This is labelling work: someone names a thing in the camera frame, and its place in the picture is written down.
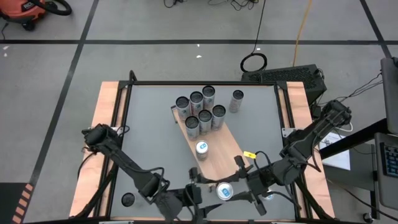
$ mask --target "black hose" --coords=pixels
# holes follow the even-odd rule
[[[65,10],[55,9],[49,5],[41,3],[40,0],[28,0],[28,1],[35,4],[38,7],[41,7],[42,9],[44,9],[48,12],[54,13],[59,16],[69,16],[72,13],[72,8],[65,0],[54,0],[54,1],[59,2],[61,5],[63,5],[65,7]]]

